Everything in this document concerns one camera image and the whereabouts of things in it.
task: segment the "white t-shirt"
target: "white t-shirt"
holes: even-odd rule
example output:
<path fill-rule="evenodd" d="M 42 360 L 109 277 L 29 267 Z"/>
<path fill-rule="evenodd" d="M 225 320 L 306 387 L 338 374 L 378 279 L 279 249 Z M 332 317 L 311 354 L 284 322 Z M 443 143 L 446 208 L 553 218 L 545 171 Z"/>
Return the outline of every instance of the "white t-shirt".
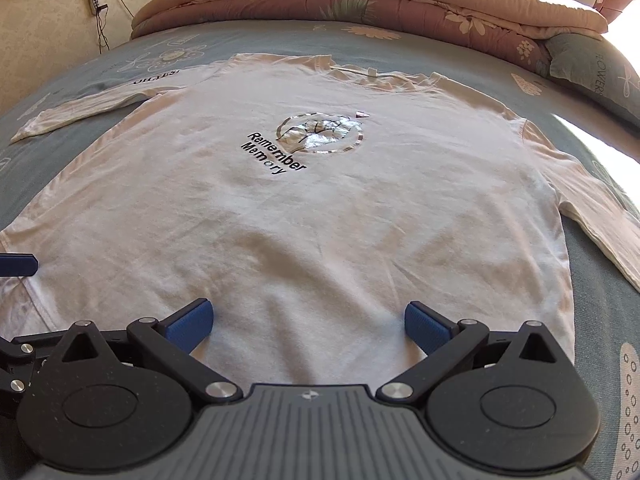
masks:
<path fill-rule="evenodd" d="M 498 101 L 438 74 L 242 54 L 141 105 L 0 232 L 40 261 L 0 282 L 1 333 L 124 328 L 206 297 L 196 355 L 243 388 L 377 388 L 424 356 L 403 331 L 419 300 L 492 330 L 542 320 L 573 358 L 560 211 L 640 289 L 635 219 Z"/>

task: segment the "wallpaper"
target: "wallpaper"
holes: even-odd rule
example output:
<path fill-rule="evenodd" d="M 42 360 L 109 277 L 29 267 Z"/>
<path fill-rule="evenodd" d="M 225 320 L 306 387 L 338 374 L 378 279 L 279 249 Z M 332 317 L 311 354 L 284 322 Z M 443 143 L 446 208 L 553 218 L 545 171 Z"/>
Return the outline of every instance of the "wallpaper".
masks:
<path fill-rule="evenodd" d="M 111 48 L 129 39 L 130 16 L 119 0 L 104 33 Z M 149 0 L 124 0 L 135 13 Z M 88 0 L 0 0 L 0 114 L 50 78 L 98 56 Z"/>

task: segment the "pillow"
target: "pillow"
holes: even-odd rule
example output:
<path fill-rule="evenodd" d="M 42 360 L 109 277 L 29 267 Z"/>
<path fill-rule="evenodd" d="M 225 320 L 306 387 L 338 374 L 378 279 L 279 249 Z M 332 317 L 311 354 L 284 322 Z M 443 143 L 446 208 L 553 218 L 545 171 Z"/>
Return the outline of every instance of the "pillow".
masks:
<path fill-rule="evenodd" d="M 546 40 L 549 75 L 573 87 L 617 116 L 640 127 L 640 77 L 607 40 L 558 34 Z"/>

